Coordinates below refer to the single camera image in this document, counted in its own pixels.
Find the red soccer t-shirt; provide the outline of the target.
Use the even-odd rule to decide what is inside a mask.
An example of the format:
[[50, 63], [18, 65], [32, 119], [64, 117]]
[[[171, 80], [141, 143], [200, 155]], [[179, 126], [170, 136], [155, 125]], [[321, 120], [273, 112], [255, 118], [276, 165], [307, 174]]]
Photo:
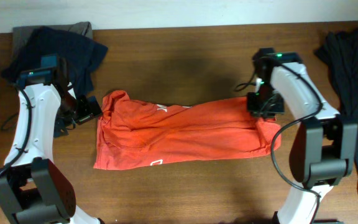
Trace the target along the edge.
[[274, 119], [250, 115], [245, 97], [194, 106], [130, 99], [124, 90], [103, 98], [94, 168], [129, 170], [186, 161], [248, 159], [270, 154], [281, 140]]

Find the grey garment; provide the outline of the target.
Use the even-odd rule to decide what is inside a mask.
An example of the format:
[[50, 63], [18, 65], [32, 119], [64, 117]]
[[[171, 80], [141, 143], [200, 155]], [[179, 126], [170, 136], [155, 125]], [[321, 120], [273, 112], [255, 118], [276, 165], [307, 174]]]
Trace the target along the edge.
[[[67, 25], [42, 25], [42, 27], [64, 30], [93, 39], [93, 29], [90, 22], [77, 22], [75, 24]], [[38, 28], [41, 28], [41, 26], [21, 26], [12, 29], [12, 59], [15, 59], [18, 56], [21, 48], [27, 44], [33, 31]]]

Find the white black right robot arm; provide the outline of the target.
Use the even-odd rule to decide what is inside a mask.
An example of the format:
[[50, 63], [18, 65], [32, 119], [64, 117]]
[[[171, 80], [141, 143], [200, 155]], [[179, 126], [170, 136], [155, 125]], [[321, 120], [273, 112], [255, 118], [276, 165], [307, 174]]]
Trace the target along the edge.
[[[274, 134], [270, 145], [273, 166], [291, 187], [272, 223], [316, 223], [324, 196], [352, 172], [358, 125], [324, 99], [298, 54], [264, 48], [252, 63], [256, 80], [255, 90], [247, 94], [248, 112], [267, 119], [288, 107], [294, 117]], [[289, 155], [290, 180], [278, 166], [274, 147], [281, 133], [294, 125], [298, 130]]]

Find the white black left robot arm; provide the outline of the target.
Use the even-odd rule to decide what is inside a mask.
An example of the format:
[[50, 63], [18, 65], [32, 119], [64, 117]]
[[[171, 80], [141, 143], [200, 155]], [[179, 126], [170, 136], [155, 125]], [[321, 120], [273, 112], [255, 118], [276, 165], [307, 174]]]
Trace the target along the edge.
[[0, 169], [0, 208], [9, 223], [101, 223], [76, 204], [73, 186], [53, 162], [58, 117], [72, 124], [79, 104], [68, 75], [52, 68], [22, 72], [16, 81], [20, 109], [14, 142]]

